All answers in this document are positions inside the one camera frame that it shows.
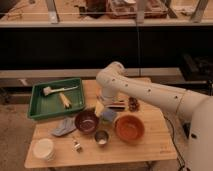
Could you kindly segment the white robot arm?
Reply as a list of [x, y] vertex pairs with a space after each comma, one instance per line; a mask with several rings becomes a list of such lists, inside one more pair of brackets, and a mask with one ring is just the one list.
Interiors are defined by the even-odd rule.
[[124, 71], [124, 66], [115, 61], [97, 74], [102, 102], [113, 102], [121, 92], [182, 116], [191, 122], [186, 171], [213, 171], [213, 96], [131, 79]]

